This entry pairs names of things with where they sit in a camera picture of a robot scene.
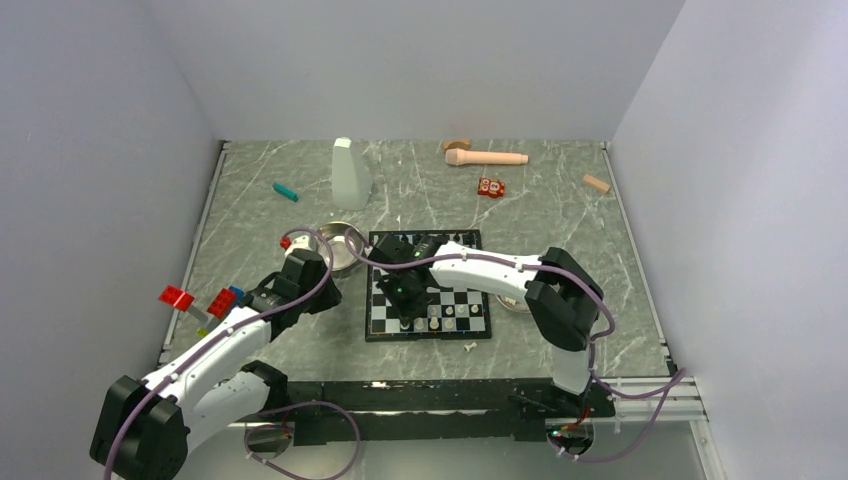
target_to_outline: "chessboard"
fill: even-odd
[[[374,231],[369,233],[369,243],[375,244],[385,234],[395,235],[413,245],[423,235],[443,235],[449,240],[470,248],[483,249],[480,230]],[[401,325],[397,309],[377,286],[377,281],[385,274],[386,272],[382,269],[368,267],[365,308],[366,342],[422,338],[460,340],[492,338],[487,293],[464,288],[429,287],[427,293],[430,295],[430,304],[427,306],[427,317],[417,318],[409,325]]]

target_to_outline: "gray marble surface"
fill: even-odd
[[[242,142],[228,146],[189,280],[198,305],[228,285],[252,288],[280,268],[280,235],[288,228],[333,220],[363,230],[479,228],[487,250],[542,253],[568,250],[601,285],[618,329],[599,342],[602,376],[667,375],[645,287],[614,191],[602,195],[582,182],[607,182],[597,142],[477,140],[475,150],[521,152],[526,166],[445,164],[439,141],[358,142],[374,177],[362,211],[337,209],[331,198],[331,141]],[[506,183],[499,199],[476,193],[480,176]],[[297,203],[275,193],[280,182]],[[291,380],[418,380],[543,377],[551,348],[527,314],[490,298],[493,336],[466,353],[463,341],[364,341],[366,269],[338,280],[341,306],[303,316],[255,358]],[[599,320],[596,327],[603,328]],[[174,354],[197,341],[197,325],[180,317]]]

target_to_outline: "red toy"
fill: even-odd
[[[222,288],[221,291],[218,292],[218,296],[215,297],[215,300],[212,300],[212,303],[206,311],[223,320],[235,302],[236,292]]]
[[[188,307],[191,306],[191,302],[194,301],[194,297],[173,285],[168,285],[165,287],[165,291],[159,295],[159,300],[181,312],[185,312],[188,310]]]
[[[480,177],[477,183],[477,195],[488,195],[492,198],[503,197],[506,185],[497,178]]]

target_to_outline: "lego brick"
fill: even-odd
[[[236,292],[222,288],[221,291],[218,292],[218,296],[215,297],[215,300],[212,300],[212,303],[206,311],[217,318],[223,319],[228,313],[230,313],[230,309],[233,308],[233,305],[235,305],[236,297]]]
[[[604,182],[602,180],[598,180],[597,178],[595,178],[595,177],[593,177],[589,174],[583,175],[583,183],[585,183],[586,185],[589,185],[590,187],[594,188],[595,190],[597,190],[601,193],[607,193],[607,192],[609,192],[609,189],[610,189],[610,186],[607,182]]]
[[[181,312],[185,312],[194,301],[194,297],[187,292],[173,285],[168,285],[165,290],[159,295],[159,300],[176,308]]]

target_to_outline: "metal bowl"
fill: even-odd
[[[359,232],[359,229],[346,222],[330,222],[322,225],[318,232],[327,239],[330,244],[330,250],[333,251],[333,273],[338,276],[342,273],[353,269],[358,263],[347,246],[344,243],[344,234],[349,229],[353,228],[356,233],[350,236],[350,241],[353,243],[356,253],[362,254],[365,250],[365,238]],[[322,242],[318,242],[318,254],[324,257],[324,262],[329,265],[330,256],[327,253],[327,248]]]

